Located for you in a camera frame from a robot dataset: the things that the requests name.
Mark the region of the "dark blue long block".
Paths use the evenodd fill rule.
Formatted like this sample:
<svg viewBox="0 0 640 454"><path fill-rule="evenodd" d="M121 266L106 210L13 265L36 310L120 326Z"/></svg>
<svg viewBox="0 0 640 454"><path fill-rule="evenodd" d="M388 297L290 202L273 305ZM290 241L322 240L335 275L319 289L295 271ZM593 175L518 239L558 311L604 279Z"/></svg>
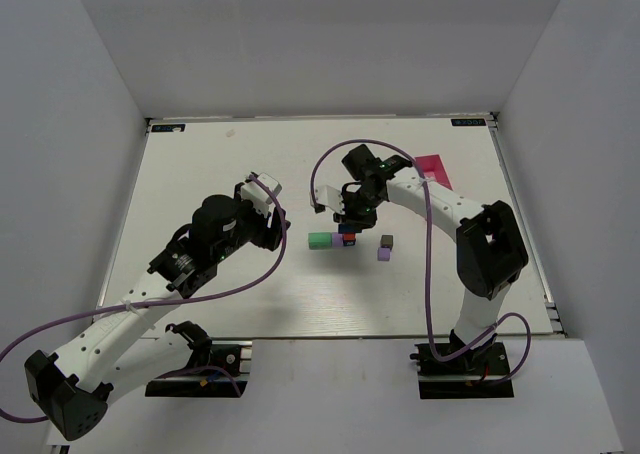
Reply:
<svg viewBox="0 0 640 454"><path fill-rule="evenodd" d="M356 227L352 226L352 225L347 225L347 224L339 224L338 225L338 232L341 234L345 234L345 233L357 233L358 230Z"/></svg>

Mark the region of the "small purple cube block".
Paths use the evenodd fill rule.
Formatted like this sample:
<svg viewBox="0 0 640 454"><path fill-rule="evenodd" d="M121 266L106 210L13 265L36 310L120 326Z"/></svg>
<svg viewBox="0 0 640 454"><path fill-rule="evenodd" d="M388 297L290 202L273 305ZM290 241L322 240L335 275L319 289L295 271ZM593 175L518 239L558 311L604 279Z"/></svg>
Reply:
<svg viewBox="0 0 640 454"><path fill-rule="evenodd" d="M379 247L377 250L377 260L380 262L389 262L391 259L391 249L387 247Z"/></svg>

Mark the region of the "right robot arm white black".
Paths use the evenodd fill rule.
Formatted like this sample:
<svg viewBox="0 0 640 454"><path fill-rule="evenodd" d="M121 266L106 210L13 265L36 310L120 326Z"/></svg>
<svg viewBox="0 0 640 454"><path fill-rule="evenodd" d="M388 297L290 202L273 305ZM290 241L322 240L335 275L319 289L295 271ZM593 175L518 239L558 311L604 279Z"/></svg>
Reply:
<svg viewBox="0 0 640 454"><path fill-rule="evenodd" d="M455 267L463 287L458 320L447 346L429 344L429 360L450 372L469 373L485 357L505 320L501 308L529 258L509 204L482 204L428 176L401 152L381 159L361 144L342 164L353 182L333 190L328 208L334 220L355 232L377 222L377 209L390 203L418 215L428 230L439 229L455 244Z"/></svg>

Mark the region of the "green wood block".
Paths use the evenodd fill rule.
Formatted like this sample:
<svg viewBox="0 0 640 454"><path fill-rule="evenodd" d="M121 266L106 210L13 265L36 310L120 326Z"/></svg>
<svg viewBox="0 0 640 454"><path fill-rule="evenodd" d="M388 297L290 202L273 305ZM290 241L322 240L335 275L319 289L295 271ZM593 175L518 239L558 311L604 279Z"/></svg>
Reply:
<svg viewBox="0 0 640 454"><path fill-rule="evenodd" d="M310 232L307 237L310 250L329 249L333 245L331 232Z"/></svg>

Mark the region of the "pink plastic box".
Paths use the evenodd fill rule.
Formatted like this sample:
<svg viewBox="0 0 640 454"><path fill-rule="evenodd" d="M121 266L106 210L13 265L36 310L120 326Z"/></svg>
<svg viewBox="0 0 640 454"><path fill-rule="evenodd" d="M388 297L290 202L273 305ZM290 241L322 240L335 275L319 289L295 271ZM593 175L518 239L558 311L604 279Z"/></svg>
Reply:
<svg viewBox="0 0 640 454"><path fill-rule="evenodd" d="M444 163L438 154L418 156L415 160L427 177L435 180L449 190L453 189Z"/></svg>

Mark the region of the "olive brown cube block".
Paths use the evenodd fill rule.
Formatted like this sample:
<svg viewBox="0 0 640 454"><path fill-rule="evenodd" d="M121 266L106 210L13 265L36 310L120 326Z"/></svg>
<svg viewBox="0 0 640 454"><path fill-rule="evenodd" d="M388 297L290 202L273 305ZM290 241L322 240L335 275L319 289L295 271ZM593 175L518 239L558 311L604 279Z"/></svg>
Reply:
<svg viewBox="0 0 640 454"><path fill-rule="evenodd" d="M380 238L380 246L386 249L392 249L394 246L394 236L390 234L384 234Z"/></svg>

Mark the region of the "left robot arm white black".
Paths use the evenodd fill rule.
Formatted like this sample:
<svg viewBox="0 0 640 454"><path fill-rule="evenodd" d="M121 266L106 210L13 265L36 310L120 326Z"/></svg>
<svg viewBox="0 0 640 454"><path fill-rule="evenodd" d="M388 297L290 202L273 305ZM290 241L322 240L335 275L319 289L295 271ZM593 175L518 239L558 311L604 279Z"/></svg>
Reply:
<svg viewBox="0 0 640 454"><path fill-rule="evenodd" d="M281 184L250 175L232 196L211 195L153 258L118 303L71 341L25 362L29 394L67 441L88 434L126 389L122 356L172 310L213 280L246 244L283 251L289 223L277 201Z"/></svg>

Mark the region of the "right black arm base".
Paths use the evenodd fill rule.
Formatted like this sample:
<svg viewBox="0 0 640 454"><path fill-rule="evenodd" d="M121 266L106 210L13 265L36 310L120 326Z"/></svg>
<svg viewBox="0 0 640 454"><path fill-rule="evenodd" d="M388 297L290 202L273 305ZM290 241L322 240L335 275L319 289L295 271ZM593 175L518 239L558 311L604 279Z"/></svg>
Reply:
<svg viewBox="0 0 640 454"><path fill-rule="evenodd" d="M511 368L505 346L494 342L480 354L467 352L442 363L433 356L428 343L416 344L409 359L417 367L422 400L510 399L511 380L499 382Z"/></svg>

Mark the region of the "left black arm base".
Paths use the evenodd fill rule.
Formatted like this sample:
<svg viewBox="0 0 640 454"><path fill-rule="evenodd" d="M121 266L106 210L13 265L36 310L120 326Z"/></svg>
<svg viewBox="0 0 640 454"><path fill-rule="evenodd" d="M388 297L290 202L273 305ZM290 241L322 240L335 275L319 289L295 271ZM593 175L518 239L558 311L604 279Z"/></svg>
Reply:
<svg viewBox="0 0 640 454"><path fill-rule="evenodd" d="M149 381L147 398L233 399L244 393L251 368L250 341L222 341L199 325L185 321L165 327L169 340L186 342L187 360L168 374Z"/></svg>

